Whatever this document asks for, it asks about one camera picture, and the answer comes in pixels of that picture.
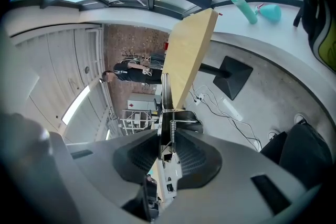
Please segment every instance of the coil spring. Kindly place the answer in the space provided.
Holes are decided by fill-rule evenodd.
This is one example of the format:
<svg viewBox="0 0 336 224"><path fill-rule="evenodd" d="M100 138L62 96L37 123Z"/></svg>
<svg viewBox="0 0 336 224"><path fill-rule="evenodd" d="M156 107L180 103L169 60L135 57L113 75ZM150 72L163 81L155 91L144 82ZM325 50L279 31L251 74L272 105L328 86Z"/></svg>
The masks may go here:
<svg viewBox="0 0 336 224"><path fill-rule="evenodd" d="M170 141L175 143L176 121L170 121Z"/></svg>

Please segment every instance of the hair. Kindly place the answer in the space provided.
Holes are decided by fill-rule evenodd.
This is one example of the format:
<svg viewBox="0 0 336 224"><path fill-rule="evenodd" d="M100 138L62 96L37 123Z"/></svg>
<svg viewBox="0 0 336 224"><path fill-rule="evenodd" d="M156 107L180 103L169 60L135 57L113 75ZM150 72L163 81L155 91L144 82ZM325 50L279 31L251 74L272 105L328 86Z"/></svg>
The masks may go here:
<svg viewBox="0 0 336 224"><path fill-rule="evenodd" d="M101 74L101 79L103 82L107 82L107 73L111 73L110 70L106 70L103 72L103 74Z"/></svg>

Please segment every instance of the black trousers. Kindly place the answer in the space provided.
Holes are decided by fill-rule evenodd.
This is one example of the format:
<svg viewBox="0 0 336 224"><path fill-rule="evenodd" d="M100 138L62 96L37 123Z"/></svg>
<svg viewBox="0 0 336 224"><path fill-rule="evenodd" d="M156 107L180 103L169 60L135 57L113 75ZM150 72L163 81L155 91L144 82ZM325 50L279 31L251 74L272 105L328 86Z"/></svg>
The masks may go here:
<svg viewBox="0 0 336 224"><path fill-rule="evenodd" d="M152 76L146 76L147 84L162 84L161 82L162 70L152 69Z"/></svg>
<svg viewBox="0 0 336 224"><path fill-rule="evenodd" d="M261 151L299 179L307 189L321 183L332 166L332 157L322 136L309 124L296 124L275 136Z"/></svg>

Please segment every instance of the power strip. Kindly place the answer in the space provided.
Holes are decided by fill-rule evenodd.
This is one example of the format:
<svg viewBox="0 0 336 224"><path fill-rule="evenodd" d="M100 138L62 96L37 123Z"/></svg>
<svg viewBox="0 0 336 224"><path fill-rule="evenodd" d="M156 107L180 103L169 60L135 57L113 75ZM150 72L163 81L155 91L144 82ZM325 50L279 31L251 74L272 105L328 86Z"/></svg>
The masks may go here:
<svg viewBox="0 0 336 224"><path fill-rule="evenodd" d="M201 103L201 100L203 100L204 99L204 94L200 94L199 96L198 96L198 98L196 99L196 105L199 105L200 103Z"/></svg>

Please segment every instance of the wooden tabletop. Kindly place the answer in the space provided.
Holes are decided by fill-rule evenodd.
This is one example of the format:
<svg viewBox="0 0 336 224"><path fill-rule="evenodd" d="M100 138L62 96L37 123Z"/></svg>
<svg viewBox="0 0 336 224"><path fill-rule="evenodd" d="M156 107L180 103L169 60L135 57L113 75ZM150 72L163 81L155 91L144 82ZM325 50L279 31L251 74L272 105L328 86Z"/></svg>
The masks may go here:
<svg viewBox="0 0 336 224"><path fill-rule="evenodd" d="M173 106L180 109L208 50L218 13L209 8L177 23L168 39L163 73L168 73Z"/></svg>

